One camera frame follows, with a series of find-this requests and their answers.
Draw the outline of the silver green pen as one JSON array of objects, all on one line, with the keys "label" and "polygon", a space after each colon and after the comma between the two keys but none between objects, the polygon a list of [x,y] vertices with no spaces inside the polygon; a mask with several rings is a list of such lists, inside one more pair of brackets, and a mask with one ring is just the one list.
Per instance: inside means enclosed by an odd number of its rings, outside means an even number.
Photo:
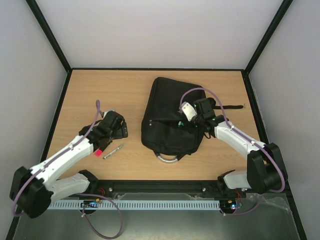
[{"label": "silver green pen", "polygon": [[116,147],[114,150],[112,150],[111,152],[109,152],[108,154],[106,154],[102,159],[105,160],[108,157],[110,157],[111,155],[113,155],[114,153],[116,153],[117,151],[119,151],[121,148],[123,148],[125,146],[125,143],[119,145],[118,147]]}]

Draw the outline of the pink highlighter black body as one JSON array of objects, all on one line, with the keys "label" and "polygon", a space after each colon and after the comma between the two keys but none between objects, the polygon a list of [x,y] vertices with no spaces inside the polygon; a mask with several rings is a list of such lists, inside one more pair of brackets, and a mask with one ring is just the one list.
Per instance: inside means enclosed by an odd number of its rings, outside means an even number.
[{"label": "pink highlighter black body", "polygon": [[94,155],[96,157],[99,157],[103,152],[100,150],[100,149],[97,149],[95,152],[94,152]]}]

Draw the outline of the black student backpack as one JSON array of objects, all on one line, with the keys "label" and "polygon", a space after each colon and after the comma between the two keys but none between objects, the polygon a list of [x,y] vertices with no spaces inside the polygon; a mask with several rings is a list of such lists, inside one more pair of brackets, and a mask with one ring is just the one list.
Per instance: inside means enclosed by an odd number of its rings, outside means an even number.
[{"label": "black student backpack", "polygon": [[203,98],[209,97],[200,85],[157,77],[141,122],[142,144],[164,163],[175,163],[195,153],[205,136],[188,133],[189,121],[179,109],[183,102],[193,104]]}]

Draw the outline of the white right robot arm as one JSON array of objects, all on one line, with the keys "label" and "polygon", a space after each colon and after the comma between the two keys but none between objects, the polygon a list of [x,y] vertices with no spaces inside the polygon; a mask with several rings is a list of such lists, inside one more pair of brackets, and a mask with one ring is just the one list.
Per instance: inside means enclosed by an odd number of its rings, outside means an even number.
[{"label": "white right robot arm", "polygon": [[193,104],[183,102],[181,110],[195,127],[210,137],[228,144],[246,160],[246,170],[231,170],[221,175],[218,191],[229,196],[235,189],[251,189],[263,194],[280,193],[286,186],[286,171],[279,147],[256,140],[239,130],[225,114],[215,115],[210,100],[202,98]]}]

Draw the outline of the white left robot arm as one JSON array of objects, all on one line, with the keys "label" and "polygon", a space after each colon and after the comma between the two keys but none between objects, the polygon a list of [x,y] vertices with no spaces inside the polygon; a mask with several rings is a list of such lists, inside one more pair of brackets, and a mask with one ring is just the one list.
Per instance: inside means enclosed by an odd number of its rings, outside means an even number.
[{"label": "white left robot arm", "polygon": [[103,113],[103,118],[84,126],[64,148],[45,161],[27,169],[18,168],[12,180],[9,197],[29,218],[37,218],[59,200],[77,194],[94,194],[98,178],[88,170],[71,177],[63,175],[79,160],[95,154],[97,157],[113,140],[128,137],[125,118],[115,111]]}]

